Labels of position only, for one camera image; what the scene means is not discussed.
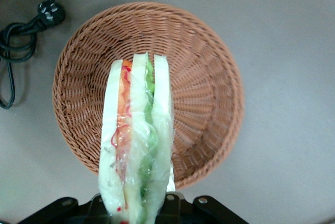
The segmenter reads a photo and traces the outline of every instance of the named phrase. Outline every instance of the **wrapped sandwich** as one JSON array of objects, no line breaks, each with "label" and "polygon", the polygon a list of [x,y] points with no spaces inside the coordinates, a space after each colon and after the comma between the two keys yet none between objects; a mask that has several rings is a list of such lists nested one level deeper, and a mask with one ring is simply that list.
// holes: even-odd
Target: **wrapped sandwich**
[{"label": "wrapped sandwich", "polygon": [[173,190],[173,103],[166,57],[112,63],[105,93],[99,190],[117,224],[154,223]]}]

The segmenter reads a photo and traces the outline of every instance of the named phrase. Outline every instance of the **black cable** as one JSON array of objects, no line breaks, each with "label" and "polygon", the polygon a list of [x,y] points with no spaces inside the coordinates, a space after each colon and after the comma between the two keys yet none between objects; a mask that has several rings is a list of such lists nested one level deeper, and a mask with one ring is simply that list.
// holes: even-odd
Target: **black cable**
[{"label": "black cable", "polygon": [[[12,63],[22,63],[27,61],[34,54],[37,43],[37,33],[42,32],[48,28],[52,28],[65,19],[65,10],[55,0],[46,0],[38,5],[38,15],[34,17],[30,22],[24,23],[12,23],[9,24],[4,30],[0,31],[0,62],[1,60],[6,62],[8,78],[10,83],[10,99],[7,102],[3,102],[0,99],[0,107],[3,109],[9,109],[13,105],[15,100],[15,84],[12,71]],[[30,41],[19,47],[13,47],[9,45],[11,37],[30,36]],[[21,58],[12,58],[11,52],[22,52],[27,53]]]}]

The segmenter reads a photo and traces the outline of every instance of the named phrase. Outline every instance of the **wicker basket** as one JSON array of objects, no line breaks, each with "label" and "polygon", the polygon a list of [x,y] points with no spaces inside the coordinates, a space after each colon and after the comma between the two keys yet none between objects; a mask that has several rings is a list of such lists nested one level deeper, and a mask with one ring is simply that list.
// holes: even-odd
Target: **wicker basket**
[{"label": "wicker basket", "polygon": [[166,4],[128,3],[99,13],[68,41],[58,60],[53,104],[72,152],[98,173],[110,65],[148,51],[166,55],[175,108],[176,188],[208,175],[230,152],[243,117],[238,68],[220,38],[194,15]]}]

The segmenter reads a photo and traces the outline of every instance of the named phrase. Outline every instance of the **gray surface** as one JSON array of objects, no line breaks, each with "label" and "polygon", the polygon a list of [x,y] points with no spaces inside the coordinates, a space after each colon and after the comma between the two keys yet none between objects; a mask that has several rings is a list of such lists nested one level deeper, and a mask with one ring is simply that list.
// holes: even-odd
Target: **gray surface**
[{"label": "gray surface", "polygon": [[[0,27],[28,21],[41,1],[0,0]],[[181,190],[186,198],[214,196],[254,224],[334,217],[335,0],[59,0],[68,19],[41,33],[35,56],[14,66],[16,104],[0,111],[0,219],[18,222],[57,198],[82,204],[97,193],[97,177],[58,130],[53,73],[79,25],[133,1],[169,3],[197,15],[226,42],[243,77],[238,142],[210,176]],[[5,77],[1,64],[4,88]]]}]

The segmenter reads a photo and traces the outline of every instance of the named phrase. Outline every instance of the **basket rim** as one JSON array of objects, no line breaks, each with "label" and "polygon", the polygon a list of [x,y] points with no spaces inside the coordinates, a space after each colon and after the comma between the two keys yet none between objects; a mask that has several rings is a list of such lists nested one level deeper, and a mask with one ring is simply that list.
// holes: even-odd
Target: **basket rim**
[{"label": "basket rim", "polygon": [[194,173],[187,178],[184,178],[178,182],[176,182],[176,188],[182,189],[187,186],[191,186],[198,182],[200,179],[206,177],[216,169],[228,156],[228,154],[231,152],[232,147],[234,146],[234,143],[237,139],[237,136],[239,134],[241,124],[242,124],[242,118],[244,116],[244,94],[243,94],[243,86],[242,86],[242,79],[240,75],[240,71],[237,67],[237,64],[232,57],[232,54],[229,50],[229,48],[226,46],[226,44],[222,41],[222,39],[217,35],[217,33],[210,28],[208,25],[206,25],[202,20],[200,20],[197,16],[194,14],[183,10],[178,7],[174,7],[169,4],[165,3],[158,3],[158,2],[132,2],[132,3],[125,3],[120,4],[111,8],[108,8],[104,11],[99,12],[98,14],[94,15],[92,18],[88,19],[85,23],[83,23],[77,31],[70,37],[70,39],[67,41],[65,47],[63,48],[60,57],[57,62],[57,66],[54,73],[54,80],[53,80],[53,89],[52,89],[52,101],[53,101],[53,108],[55,117],[57,119],[58,126],[60,128],[60,131],[68,145],[70,145],[70,149],[72,153],[87,167],[90,169],[90,171],[97,174],[96,171],[93,171],[93,167],[90,168],[90,166],[87,163],[87,159],[83,157],[87,157],[85,153],[81,151],[80,148],[76,148],[72,144],[69,143],[69,139],[71,138],[71,132],[69,129],[68,124],[63,124],[66,122],[66,119],[62,113],[62,104],[61,100],[57,99],[57,94],[61,92],[60,87],[62,84],[62,79],[60,78],[62,73],[64,73],[66,68],[66,63],[68,62],[68,59],[65,57],[65,53],[69,50],[74,50],[73,45],[76,45],[76,43],[80,40],[80,35],[85,34],[87,32],[88,27],[90,27],[92,24],[97,23],[100,19],[103,19],[104,17],[116,14],[120,12],[129,12],[132,10],[154,10],[154,11],[164,11],[164,12],[171,12],[171,14],[183,16],[186,19],[189,19],[192,21],[192,23],[196,24],[197,27],[199,27],[204,34],[206,34],[209,37],[209,40],[213,41],[215,45],[222,51],[226,52],[225,58],[229,61],[229,76],[231,77],[232,82],[232,90],[233,90],[233,110],[232,110],[232,121],[230,122],[229,131],[226,135],[226,139],[230,139],[230,144],[228,146],[222,145],[218,149],[218,151],[215,153],[215,155],[208,160],[203,167],[200,169],[194,171]]}]

